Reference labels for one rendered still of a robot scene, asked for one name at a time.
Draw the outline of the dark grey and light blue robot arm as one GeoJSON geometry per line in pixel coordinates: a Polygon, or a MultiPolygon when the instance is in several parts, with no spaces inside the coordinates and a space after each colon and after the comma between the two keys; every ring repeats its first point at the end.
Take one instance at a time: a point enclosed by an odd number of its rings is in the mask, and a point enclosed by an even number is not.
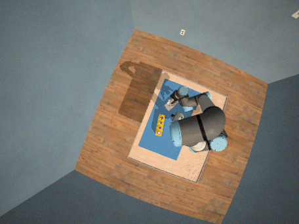
{"type": "Polygon", "coordinates": [[[174,146],[188,146],[192,153],[224,150],[227,146],[223,135],[226,124],[224,112],[211,101],[210,92],[192,97],[189,97],[188,92],[188,87],[181,86],[175,94],[183,110],[190,111],[201,104],[202,113],[170,123],[170,136],[174,146]]]}

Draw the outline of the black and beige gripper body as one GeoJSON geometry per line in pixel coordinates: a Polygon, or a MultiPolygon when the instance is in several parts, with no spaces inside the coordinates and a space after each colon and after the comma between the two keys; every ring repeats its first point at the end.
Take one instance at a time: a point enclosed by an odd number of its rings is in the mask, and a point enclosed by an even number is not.
{"type": "Polygon", "coordinates": [[[177,99],[176,99],[176,97],[175,97],[175,95],[174,95],[174,93],[176,92],[177,90],[175,90],[171,95],[170,95],[170,97],[172,98],[172,99],[174,99],[174,101],[177,101],[177,99]]]}

